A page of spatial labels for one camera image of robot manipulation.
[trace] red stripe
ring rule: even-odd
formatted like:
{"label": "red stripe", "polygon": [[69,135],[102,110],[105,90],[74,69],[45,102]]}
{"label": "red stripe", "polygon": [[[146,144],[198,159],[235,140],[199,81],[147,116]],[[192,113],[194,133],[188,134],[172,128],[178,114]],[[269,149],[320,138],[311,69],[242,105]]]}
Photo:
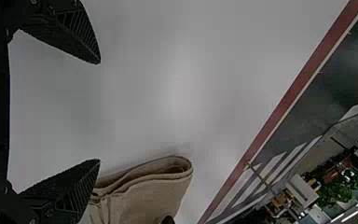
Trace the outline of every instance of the red stripe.
{"label": "red stripe", "polygon": [[275,110],[272,112],[271,116],[268,118],[267,122],[264,124],[255,140],[249,146],[248,150],[246,150],[246,153],[242,156],[241,160],[238,162],[237,166],[234,168],[231,175],[224,183],[223,187],[216,194],[213,201],[202,215],[198,224],[205,223],[212,215],[217,205],[222,202],[227,193],[231,190],[232,186],[235,184],[235,182],[237,182],[238,178],[240,178],[242,171],[246,166],[246,161],[250,161],[257,150],[261,148],[267,137],[272,133],[272,130],[278,125],[278,122],[289,109],[290,105],[305,88],[312,75],[316,72],[323,60],[327,57],[328,53],[333,49],[333,47],[336,45],[338,40],[342,37],[344,32],[348,29],[357,15],[358,0],[350,0],[332,27],[329,29],[327,34],[324,36],[324,39],[318,45],[317,49],[312,53],[310,59],[304,65],[292,86],[289,88]]}

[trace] crosswalk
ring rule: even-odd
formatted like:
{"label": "crosswalk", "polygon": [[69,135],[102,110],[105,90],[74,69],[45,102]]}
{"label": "crosswalk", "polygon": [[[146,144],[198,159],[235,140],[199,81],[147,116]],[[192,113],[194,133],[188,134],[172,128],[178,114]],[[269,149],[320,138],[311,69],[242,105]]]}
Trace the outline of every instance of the crosswalk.
{"label": "crosswalk", "polygon": [[[244,208],[250,208],[250,204],[253,206],[261,201],[268,190],[264,182],[275,185],[282,180],[320,139],[321,136],[318,136],[309,143],[301,144],[292,150],[272,157],[266,163],[255,165],[254,169],[258,174],[255,174],[250,168],[244,170],[233,188],[214,210],[207,224],[224,223],[227,217],[231,217],[239,211],[245,211]],[[255,199],[252,202],[246,202],[253,198]]]}

